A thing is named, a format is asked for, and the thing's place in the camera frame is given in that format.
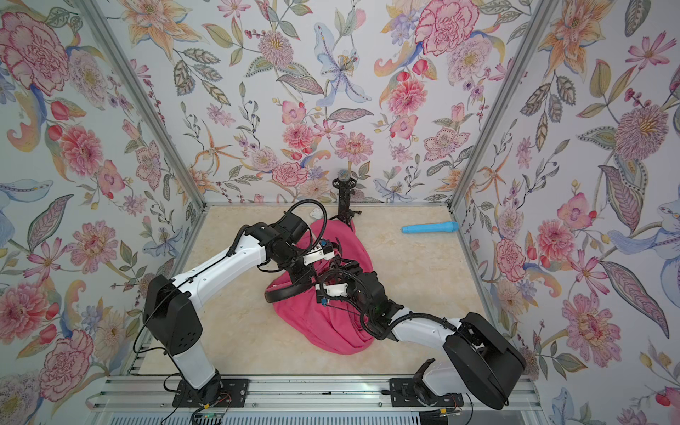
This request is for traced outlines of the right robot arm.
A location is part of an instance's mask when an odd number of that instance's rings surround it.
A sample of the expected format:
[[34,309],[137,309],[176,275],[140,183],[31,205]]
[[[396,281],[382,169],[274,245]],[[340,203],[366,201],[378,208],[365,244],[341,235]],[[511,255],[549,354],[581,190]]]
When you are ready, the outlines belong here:
[[321,303],[342,301],[355,308],[361,329],[376,340],[436,349],[443,359],[428,359],[414,374],[422,395],[468,392],[492,409],[509,405],[527,363],[479,313],[446,319],[415,312],[389,299],[377,273],[355,261],[319,274],[316,290]]

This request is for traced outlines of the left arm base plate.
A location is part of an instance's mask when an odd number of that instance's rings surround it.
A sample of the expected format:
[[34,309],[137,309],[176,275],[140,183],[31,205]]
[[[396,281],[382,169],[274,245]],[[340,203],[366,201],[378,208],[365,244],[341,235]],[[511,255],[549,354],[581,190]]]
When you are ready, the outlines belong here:
[[172,407],[180,408],[231,408],[244,407],[251,381],[248,379],[212,379],[201,389],[195,389],[185,380],[180,381]]

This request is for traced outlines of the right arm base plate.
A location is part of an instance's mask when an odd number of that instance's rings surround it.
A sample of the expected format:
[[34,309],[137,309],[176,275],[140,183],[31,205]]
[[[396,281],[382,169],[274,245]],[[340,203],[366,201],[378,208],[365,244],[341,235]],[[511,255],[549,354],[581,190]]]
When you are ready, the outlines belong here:
[[414,378],[393,378],[389,380],[389,388],[382,391],[391,400],[393,407],[429,407],[454,408],[464,407],[465,403],[459,393],[437,396],[421,382]]

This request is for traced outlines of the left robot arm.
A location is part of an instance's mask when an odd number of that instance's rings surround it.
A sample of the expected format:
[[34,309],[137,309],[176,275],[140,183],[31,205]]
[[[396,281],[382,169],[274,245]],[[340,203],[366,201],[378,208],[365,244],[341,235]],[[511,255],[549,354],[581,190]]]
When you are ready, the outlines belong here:
[[328,221],[319,201],[299,201],[273,224],[242,226],[228,249],[191,271],[172,278],[160,274],[152,280],[143,325],[191,389],[205,395],[221,391],[221,375],[201,343],[199,311],[204,304],[242,274],[270,262],[289,275],[290,285],[268,292],[267,302],[291,299],[314,288],[314,264],[334,254],[332,244],[323,240]]

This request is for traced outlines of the pink trousers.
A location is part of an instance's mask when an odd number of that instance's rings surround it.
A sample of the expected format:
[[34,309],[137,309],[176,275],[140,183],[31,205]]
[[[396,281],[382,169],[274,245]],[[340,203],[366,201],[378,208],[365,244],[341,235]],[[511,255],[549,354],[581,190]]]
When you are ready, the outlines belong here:
[[[367,250],[355,231],[341,221],[329,221],[323,237],[341,247],[341,256],[356,260],[366,272],[374,270]],[[340,355],[362,352],[374,338],[359,324],[359,311],[342,301],[328,306],[316,302],[314,290],[273,304],[276,314],[313,345]]]

